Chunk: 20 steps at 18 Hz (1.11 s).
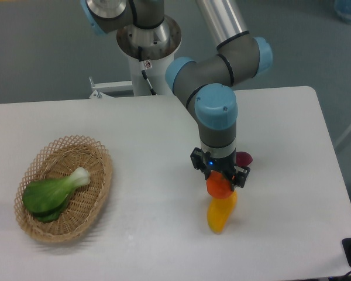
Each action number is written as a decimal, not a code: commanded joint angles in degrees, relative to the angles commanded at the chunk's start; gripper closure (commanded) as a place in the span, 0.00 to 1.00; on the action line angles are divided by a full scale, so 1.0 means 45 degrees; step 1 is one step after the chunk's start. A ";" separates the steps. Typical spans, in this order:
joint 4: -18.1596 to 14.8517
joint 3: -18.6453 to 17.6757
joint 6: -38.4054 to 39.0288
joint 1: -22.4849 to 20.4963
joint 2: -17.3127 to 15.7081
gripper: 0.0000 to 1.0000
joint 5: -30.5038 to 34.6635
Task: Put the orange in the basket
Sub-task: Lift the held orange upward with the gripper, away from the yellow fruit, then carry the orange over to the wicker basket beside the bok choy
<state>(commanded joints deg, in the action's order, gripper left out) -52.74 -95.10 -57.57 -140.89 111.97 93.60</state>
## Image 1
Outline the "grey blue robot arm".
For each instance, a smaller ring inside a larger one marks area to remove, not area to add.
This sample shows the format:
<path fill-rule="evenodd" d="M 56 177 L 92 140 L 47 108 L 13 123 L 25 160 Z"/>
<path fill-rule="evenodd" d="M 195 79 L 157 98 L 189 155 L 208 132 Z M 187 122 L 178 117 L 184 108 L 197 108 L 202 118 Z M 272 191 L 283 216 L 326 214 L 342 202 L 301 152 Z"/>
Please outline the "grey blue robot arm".
<path fill-rule="evenodd" d="M 173 95 L 196 121 L 201 146 L 192 165 L 207 182 L 208 193 L 224 198 L 243 187 L 249 167 L 236 162 L 238 105 L 232 87 L 266 71 L 273 53 L 262 37 L 251 36 L 235 1 L 198 1 L 217 53 L 196 62 L 175 58 L 182 39 L 163 1 L 82 1 L 95 33 L 116 33 L 127 57 L 133 93 Z"/>

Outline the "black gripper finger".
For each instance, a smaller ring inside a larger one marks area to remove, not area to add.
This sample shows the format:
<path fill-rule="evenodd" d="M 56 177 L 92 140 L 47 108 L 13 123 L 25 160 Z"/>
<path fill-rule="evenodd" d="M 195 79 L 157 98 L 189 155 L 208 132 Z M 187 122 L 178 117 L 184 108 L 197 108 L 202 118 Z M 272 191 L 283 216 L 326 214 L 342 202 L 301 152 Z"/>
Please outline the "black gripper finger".
<path fill-rule="evenodd" d="M 235 190 L 236 187 L 244 188 L 246 180 L 250 173 L 250 167 L 248 166 L 234 166 L 234 170 L 231 176 L 231 190 Z"/>
<path fill-rule="evenodd" d="M 201 173 L 205 174 L 207 170 L 207 165 L 205 163 L 205 154 L 200 148 L 194 148 L 191 155 L 191 162 L 196 170 L 200 170 Z"/>

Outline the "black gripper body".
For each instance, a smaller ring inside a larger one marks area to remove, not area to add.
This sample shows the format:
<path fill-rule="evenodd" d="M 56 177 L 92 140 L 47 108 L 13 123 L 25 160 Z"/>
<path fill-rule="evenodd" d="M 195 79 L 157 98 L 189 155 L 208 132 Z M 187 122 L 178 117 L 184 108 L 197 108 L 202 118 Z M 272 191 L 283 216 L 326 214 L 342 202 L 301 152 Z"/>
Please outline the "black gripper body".
<path fill-rule="evenodd" d="M 231 176 L 236 165 L 236 151 L 234 150 L 230 155 L 223 158 L 212 157 L 209 152 L 205 154 L 205 163 L 207 165 L 207 170 L 205 171 L 205 180 L 208 179 L 211 171 L 217 171 L 223 174 L 223 176 L 231 180 Z"/>

